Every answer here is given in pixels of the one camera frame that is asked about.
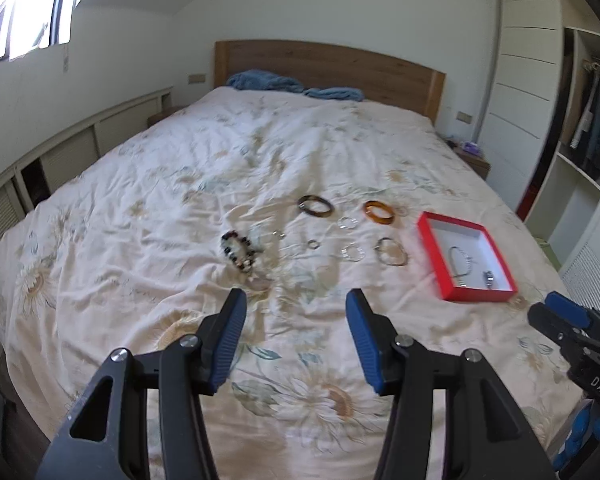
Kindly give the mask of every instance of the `orange bangle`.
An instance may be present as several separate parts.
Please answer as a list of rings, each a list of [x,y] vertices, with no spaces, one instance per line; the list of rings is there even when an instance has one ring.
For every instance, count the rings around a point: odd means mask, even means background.
[[[385,217],[385,216],[375,215],[371,211],[372,207],[377,207],[378,209],[382,209],[383,211],[386,211],[387,213],[389,213],[389,216]],[[394,220],[395,220],[394,210],[387,204],[378,202],[378,200],[369,200],[369,202],[365,202],[365,205],[362,206],[362,209],[365,212],[365,215],[367,215],[370,219],[372,219],[372,221],[374,221],[377,224],[389,225],[389,224],[394,223]]]

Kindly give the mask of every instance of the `amber bangle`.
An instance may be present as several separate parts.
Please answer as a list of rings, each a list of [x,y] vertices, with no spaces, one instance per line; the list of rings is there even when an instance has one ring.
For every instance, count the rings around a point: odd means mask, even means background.
[[[327,206],[329,208],[328,211],[316,211],[315,209],[311,209],[308,205],[309,202],[319,202],[325,206]],[[331,213],[333,213],[334,208],[333,205],[331,205],[331,202],[329,202],[328,200],[323,199],[321,196],[317,196],[317,195],[305,195],[303,197],[300,198],[300,200],[298,200],[298,209],[300,211],[302,211],[303,213],[307,213],[308,215],[311,216],[318,216],[320,218],[325,218],[327,216],[330,216]]]
[[[382,211],[387,212],[389,214],[389,216],[384,217],[384,216],[375,215],[371,211],[372,207],[377,207],[378,209],[382,209]],[[362,209],[364,210],[365,215],[368,216],[371,220],[373,220],[377,224],[389,225],[389,224],[394,223],[394,220],[395,220],[394,210],[387,204],[378,202],[378,200],[369,200],[369,202],[365,202],[365,205],[362,206]]]

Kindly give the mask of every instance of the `bed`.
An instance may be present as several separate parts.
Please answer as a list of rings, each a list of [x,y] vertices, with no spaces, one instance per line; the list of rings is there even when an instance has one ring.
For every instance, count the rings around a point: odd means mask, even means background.
[[[581,391],[526,310],[564,287],[520,220],[435,134],[444,75],[342,46],[216,45],[216,86],[248,68],[307,86],[355,86],[369,100],[217,88],[107,153],[0,241],[0,341],[43,432],[53,437],[113,348],[165,348],[240,286],[248,316],[232,372],[203,399],[220,476],[372,478],[390,399],[365,383],[345,320],[345,295],[360,287],[376,312],[429,349],[480,349],[547,445]],[[335,214],[299,213],[306,194],[328,198]],[[392,226],[365,220],[360,208],[372,199],[403,216]],[[440,300],[414,227],[424,210],[486,226],[519,294],[507,303]],[[342,215],[358,227],[339,228]],[[221,254],[229,229],[264,249],[256,269],[270,286]],[[400,240],[407,266],[378,262],[372,248],[384,236]],[[308,248],[310,239],[320,247]],[[362,261],[339,256],[351,242]],[[440,477],[443,432],[437,403],[431,478]],[[148,442],[160,478],[155,397]]]

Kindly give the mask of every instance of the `bolt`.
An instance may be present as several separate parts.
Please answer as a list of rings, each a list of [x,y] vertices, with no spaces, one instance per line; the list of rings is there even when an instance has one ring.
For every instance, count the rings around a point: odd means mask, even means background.
[[[398,334],[395,337],[394,342],[395,342],[396,346],[402,346],[402,347],[408,348],[413,345],[413,337],[411,337],[410,335],[406,335],[406,334]]]
[[[475,348],[469,348],[464,351],[464,358],[470,363],[477,363],[482,359],[482,354]]]
[[[197,335],[188,334],[180,339],[180,346],[184,346],[184,348],[193,348],[198,344],[198,341]]]
[[[111,360],[115,363],[121,363],[126,359],[126,356],[128,356],[128,354],[129,352],[126,351],[126,348],[116,348],[111,353]]]

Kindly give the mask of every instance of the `folded blue fabric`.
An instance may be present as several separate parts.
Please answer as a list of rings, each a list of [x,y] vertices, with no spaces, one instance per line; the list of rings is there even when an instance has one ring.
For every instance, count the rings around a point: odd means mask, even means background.
[[[279,90],[299,94],[304,90],[302,83],[292,77],[284,77],[266,70],[253,68],[232,75],[226,82],[236,90]]]
[[[338,87],[333,88],[309,88],[302,92],[308,97],[316,99],[337,99],[339,101],[364,101],[365,95],[359,88]]]

